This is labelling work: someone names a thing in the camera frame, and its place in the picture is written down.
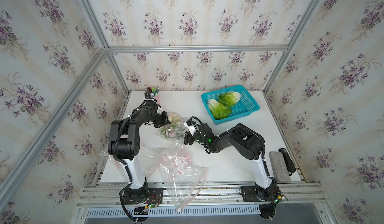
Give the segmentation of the chinese cabbage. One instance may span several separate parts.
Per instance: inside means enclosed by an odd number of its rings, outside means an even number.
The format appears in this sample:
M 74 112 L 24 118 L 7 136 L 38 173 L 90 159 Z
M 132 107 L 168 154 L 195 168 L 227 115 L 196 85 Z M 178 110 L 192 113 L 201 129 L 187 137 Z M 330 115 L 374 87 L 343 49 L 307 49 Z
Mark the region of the chinese cabbage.
M 214 99 L 210 99 L 207 102 L 207 106 L 215 120 L 225 119 L 232 113 L 232 110 L 229 107 Z
M 241 99 L 241 94 L 239 92 L 227 92 L 218 96 L 219 103 L 230 108 L 237 104 Z
M 170 125 L 160 128 L 159 135 L 168 141 L 181 140 L 184 138 L 186 127 L 184 120 L 172 120 Z

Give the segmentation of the zip-top bag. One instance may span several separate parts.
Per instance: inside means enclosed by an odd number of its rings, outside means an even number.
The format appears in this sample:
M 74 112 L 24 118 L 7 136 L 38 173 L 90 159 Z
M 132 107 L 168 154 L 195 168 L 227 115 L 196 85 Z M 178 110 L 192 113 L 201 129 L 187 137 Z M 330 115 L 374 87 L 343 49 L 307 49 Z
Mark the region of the zip-top bag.
M 168 112 L 168 120 L 170 124 L 161 127 L 158 130 L 158 135 L 169 142 L 182 140 L 184 133 L 188 130 L 184 125 L 187 119 L 177 113 Z
M 158 158 L 159 172 L 171 203 L 180 213 L 204 187 L 207 169 L 195 166 L 182 141 L 174 141 Z
M 150 178 L 158 172 L 158 168 L 160 167 L 158 158 L 165 150 L 166 148 L 153 148 L 146 144 L 141 144 L 139 154 L 135 156 L 132 161 L 125 160 L 127 163 L 125 167 L 134 165 L 137 172 L 140 171 L 149 181 Z M 107 145 L 100 151 L 99 155 L 106 163 L 100 177 L 102 184 L 127 183 L 130 180 L 125 167 L 116 161 L 112 155 L 109 155 Z

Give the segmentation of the teal plastic basket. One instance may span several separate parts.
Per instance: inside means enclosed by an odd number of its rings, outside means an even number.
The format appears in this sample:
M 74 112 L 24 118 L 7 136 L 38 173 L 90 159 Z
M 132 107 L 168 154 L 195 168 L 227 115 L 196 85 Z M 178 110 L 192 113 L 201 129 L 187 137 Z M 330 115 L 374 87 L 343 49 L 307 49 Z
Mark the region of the teal plastic basket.
M 241 85 L 207 92 L 201 98 L 215 125 L 234 121 L 260 110 L 256 100 Z

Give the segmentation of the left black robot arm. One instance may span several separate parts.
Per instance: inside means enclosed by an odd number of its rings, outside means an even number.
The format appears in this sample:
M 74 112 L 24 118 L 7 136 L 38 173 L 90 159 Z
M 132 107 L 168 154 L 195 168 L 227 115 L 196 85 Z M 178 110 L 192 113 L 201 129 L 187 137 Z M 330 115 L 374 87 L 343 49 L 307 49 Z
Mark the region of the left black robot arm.
M 170 123 L 168 114 L 156 99 L 148 95 L 125 119 L 111 123 L 108 154 L 126 171 L 129 178 L 128 184 L 119 192 L 119 199 L 125 215 L 136 224 L 143 223 L 147 217 L 133 217 L 126 204 L 137 197 L 146 201 L 151 194 L 137 157 L 141 148 L 140 127 L 153 124 L 159 129 Z

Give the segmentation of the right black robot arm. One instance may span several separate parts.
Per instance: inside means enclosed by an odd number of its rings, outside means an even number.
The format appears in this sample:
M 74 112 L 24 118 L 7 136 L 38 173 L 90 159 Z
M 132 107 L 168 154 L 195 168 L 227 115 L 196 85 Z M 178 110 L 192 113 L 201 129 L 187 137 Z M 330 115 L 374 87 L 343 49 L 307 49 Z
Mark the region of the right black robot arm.
M 200 119 L 191 117 L 184 126 L 187 131 L 184 134 L 184 144 L 191 146 L 198 143 L 205 148 L 207 154 L 216 154 L 226 148 L 233 147 L 247 160 L 252 162 L 251 166 L 255 175 L 255 189 L 243 197 L 255 197 L 261 202 L 272 202 L 278 204 L 283 196 L 277 185 L 277 180 L 271 176 L 265 158 L 265 139 L 255 131 L 243 124 L 215 135 L 208 124 L 202 123 Z

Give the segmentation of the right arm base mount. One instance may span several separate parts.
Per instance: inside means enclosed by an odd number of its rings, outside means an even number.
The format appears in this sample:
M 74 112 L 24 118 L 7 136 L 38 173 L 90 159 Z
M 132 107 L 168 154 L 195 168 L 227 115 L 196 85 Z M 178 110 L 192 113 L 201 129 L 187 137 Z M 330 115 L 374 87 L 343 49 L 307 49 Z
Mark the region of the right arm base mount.
M 263 189 L 258 185 L 242 186 L 239 194 L 243 197 L 244 202 L 272 202 L 278 203 L 282 199 L 282 192 L 279 187 L 271 183 L 271 185 Z

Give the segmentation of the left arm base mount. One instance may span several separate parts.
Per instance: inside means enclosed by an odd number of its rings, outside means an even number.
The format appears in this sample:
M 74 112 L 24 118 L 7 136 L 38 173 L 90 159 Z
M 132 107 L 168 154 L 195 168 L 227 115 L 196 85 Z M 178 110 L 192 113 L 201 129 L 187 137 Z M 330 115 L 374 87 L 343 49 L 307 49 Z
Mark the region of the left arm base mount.
M 121 195 L 124 205 L 159 205 L 163 202 L 164 188 L 128 189 Z

